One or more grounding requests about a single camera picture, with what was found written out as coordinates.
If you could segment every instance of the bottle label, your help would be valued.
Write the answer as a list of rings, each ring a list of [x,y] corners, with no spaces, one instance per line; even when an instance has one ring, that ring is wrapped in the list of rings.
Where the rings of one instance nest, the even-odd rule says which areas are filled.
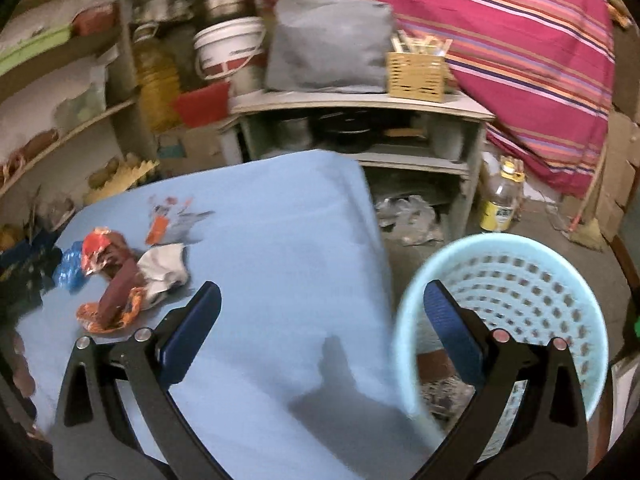
[[[482,219],[480,220],[482,229],[501,233],[509,228],[513,218],[513,207],[497,205],[487,200],[483,209]]]

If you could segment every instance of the cooking oil bottle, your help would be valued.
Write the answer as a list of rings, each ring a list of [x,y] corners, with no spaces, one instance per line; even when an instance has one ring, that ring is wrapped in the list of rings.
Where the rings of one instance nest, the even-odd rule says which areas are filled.
[[[487,183],[480,219],[482,229],[501,233],[509,228],[520,205],[524,177],[521,160],[510,156],[500,158],[500,171],[492,175]]]
[[[133,33],[133,57],[140,86],[140,107],[154,133],[180,124],[172,102],[180,95],[180,79],[171,54],[156,38],[158,24],[145,23]]]

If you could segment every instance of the light blue plastic basket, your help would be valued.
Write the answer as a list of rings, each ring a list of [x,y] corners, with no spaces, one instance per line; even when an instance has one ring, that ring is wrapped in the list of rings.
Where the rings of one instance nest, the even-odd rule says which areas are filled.
[[[510,234],[481,234],[444,247],[418,270],[404,292],[396,321],[394,359],[404,409],[430,452],[445,434],[420,394],[416,355],[442,348],[424,313],[422,296],[441,280],[456,301],[478,313],[490,330],[504,328],[521,342],[569,343],[587,418],[607,373],[607,331],[600,306],[582,276],[548,247]],[[516,384],[482,458],[498,452],[513,423],[524,384]]]

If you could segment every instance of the striped blanket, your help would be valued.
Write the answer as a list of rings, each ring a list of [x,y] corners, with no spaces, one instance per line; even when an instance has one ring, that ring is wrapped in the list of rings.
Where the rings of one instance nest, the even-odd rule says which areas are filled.
[[[584,194],[611,107],[605,0],[379,1],[392,5],[405,30],[454,40],[452,72],[496,115],[491,142],[556,190]]]

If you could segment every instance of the wicker basket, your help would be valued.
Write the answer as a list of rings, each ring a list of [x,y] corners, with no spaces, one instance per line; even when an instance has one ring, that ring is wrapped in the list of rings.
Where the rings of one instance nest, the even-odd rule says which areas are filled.
[[[386,71],[390,97],[442,102],[446,75],[444,56],[389,52]]]

